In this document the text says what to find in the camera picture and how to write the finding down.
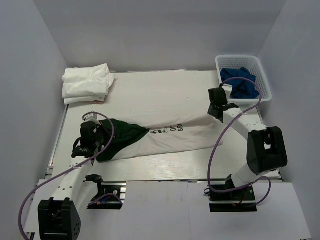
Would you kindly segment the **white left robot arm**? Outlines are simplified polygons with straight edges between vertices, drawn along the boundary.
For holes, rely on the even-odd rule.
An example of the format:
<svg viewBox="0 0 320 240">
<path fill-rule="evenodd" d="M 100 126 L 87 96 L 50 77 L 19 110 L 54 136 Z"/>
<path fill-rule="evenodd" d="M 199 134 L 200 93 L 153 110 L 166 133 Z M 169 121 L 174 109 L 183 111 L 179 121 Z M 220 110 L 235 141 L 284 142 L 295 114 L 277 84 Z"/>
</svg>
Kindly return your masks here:
<svg viewBox="0 0 320 240">
<path fill-rule="evenodd" d="M 81 124 L 68 170 L 53 195 L 38 205 L 40 239 L 78 239 L 82 225 L 80 209 L 86 208 L 93 198 L 99 200 L 105 196 L 103 178 L 89 172 L 102 150 L 110 145 L 114 134 L 115 128 L 107 129 L 102 121 Z"/>
</svg>

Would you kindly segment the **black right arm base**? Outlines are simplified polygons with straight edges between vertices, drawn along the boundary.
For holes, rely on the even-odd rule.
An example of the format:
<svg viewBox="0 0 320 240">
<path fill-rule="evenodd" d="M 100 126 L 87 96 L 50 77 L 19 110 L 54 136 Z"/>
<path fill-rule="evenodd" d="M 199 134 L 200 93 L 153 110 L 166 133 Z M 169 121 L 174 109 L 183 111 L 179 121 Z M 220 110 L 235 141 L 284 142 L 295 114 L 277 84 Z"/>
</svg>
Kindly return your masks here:
<svg viewBox="0 0 320 240">
<path fill-rule="evenodd" d="M 208 196 L 211 213 L 253 213 L 257 211 L 256 196 L 250 183 L 237 189 L 230 176 L 211 180 L 203 193 Z"/>
</svg>

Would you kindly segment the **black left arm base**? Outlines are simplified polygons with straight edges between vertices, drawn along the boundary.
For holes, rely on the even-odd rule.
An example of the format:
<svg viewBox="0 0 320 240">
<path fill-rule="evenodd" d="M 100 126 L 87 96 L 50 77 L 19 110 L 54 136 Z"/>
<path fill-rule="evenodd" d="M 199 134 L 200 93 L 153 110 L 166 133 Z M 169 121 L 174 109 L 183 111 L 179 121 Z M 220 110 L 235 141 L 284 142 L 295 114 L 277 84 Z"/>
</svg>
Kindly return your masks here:
<svg viewBox="0 0 320 240">
<path fill-rule="evenodd" d="M 95 196 L 89 202 L 89 210 L 120 210 L 126 196 L 127 184 L 124 182 L 106 182 L 97 174 L 87 175 L 85 183 L 94 183 Z"/>
</svg>

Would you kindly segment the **white green raglan t-shirt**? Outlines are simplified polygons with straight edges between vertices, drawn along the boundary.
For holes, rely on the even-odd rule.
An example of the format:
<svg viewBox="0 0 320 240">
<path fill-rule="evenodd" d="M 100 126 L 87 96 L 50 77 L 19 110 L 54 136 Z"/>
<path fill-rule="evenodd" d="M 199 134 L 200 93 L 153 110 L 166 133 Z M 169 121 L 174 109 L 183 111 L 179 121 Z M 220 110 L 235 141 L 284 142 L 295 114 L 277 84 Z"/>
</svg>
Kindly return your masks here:
<svg viewBox="0 0 320 240">
<path fill-rule="evenodd" d="M 103 120 L 109 147 L 97 157 L 100 163 L 136 157 L 213 148 L 224 125 L 206 112 L 181 115 L 151 114 Z"/>
</svg>

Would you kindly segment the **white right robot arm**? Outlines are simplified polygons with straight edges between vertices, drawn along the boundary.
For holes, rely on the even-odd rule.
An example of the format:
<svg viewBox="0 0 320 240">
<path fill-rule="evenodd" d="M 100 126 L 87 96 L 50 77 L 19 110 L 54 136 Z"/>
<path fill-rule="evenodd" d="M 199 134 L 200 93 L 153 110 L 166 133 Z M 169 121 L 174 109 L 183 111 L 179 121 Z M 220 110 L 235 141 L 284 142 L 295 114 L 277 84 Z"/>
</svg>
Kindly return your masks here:
<svg viewBox="0 0 320 240">
<path fill-rule="evenodd" d="M 211 192 L 226 193 L 229 198 L 236 200 L 243 195 L 245 188 L 264 178 L 264 175 L 287 166 L 288 157 L 282 130 L 277 126 L 267 127 L 255 122 L 247 115 L 249 108 L 242 111 L 235 103 L 228 103 L 228 93 L 227 87 L 208 90 L 208 114 L 226 125 L 217 143 L 229 128 L 247 141 L 246 163 L 227 178 L 226 189 L 215 189 L 211 185 L 211 165 L 218 147 L 215 145 L 208 163 L 207 181 Z"/>
</svg>

